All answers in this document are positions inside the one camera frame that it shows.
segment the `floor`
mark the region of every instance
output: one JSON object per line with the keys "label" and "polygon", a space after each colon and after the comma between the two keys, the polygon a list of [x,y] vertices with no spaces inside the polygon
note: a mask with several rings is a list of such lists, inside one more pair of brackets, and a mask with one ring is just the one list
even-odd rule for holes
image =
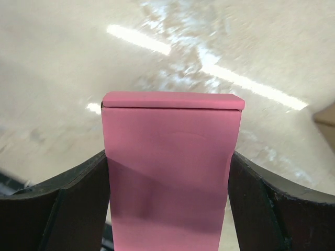
{"label": "floor", "polygon": [[35,184],[103,149],[111,90],[233,93],[237,151],[335,195],[311,119],[335,100],[334,22],[331,0],[0,0],[0,170]]}

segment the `glossy floor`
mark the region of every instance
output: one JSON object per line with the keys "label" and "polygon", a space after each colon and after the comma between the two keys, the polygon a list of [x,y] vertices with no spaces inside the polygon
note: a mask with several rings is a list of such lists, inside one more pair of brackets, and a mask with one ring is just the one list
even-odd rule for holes
{"label": "glossy floor", "polygon": [[[0,169],[37,183],[103,148],[111,90],[234,93],[237,150],[335,194],[311,115],[335,100],[330,0],[0,0]],[[229,206],[222,250],[238,250]]]}

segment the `dark object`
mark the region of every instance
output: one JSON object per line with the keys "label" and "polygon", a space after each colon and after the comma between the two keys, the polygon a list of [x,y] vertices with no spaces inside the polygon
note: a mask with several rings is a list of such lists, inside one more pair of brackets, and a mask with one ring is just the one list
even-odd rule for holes
{"label": "dark object", "polygon": [[241,251],[334,251],[335,196],[300,186],[235,153],[229,198]]}
{"label": "dark object", "polygon": [[0,249],[98,251],[109,195],[104,152],[40,184],[2,195]]}

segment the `concrete floor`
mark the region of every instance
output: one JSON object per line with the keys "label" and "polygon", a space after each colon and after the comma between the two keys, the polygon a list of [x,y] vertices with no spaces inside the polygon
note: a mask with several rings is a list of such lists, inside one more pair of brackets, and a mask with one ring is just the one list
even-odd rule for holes
{"label": "concrete floor", "polygon": [[234,93],[237,151],[335,195],[311,119],[335,100],[334,22],[330,0],[0,0],[0,169],[35,184],[103,149],[111,90]]}

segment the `box front face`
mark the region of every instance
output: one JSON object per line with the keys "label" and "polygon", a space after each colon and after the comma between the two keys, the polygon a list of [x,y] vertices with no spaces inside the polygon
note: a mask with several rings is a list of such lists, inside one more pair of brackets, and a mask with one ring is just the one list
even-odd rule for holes
{"label": "box front face", "polygon": [[104,108],[116,250],[217,251],[241,112]]}

